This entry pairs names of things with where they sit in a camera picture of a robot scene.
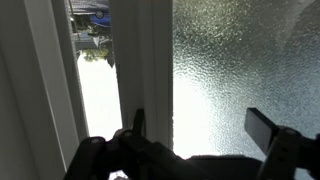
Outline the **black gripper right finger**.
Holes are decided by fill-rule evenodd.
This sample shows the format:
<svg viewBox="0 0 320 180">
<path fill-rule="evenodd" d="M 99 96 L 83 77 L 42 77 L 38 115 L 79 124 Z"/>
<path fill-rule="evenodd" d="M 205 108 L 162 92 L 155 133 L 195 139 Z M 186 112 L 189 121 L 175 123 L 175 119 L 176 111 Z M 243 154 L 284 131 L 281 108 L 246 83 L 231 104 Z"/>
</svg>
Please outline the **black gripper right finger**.
<svg viewBox="0 0 320 180">
<path fill-rule="evenodd" d="M 244 129 L 264 154 L 268 153 L 273 138 L 279 131 L 278 126 L 257 108 L 246 110 Z"/>
</svg>

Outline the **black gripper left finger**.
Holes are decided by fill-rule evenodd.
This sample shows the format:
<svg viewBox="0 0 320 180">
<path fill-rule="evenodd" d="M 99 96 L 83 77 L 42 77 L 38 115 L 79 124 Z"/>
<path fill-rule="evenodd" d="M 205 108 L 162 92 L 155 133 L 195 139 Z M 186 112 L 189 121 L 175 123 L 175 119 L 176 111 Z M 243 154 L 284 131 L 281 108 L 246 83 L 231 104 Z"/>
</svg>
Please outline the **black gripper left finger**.
<svg viewBox="0 0 320 180">
<path fill-rule="evenodd" d="M 132 128 L 135 134 L 139 134 L 139 135 L 144 134 L 144 122 L 145 122 L 144 110 L 138 109 L 134 117 L 133 128 Z"/>
</svg>

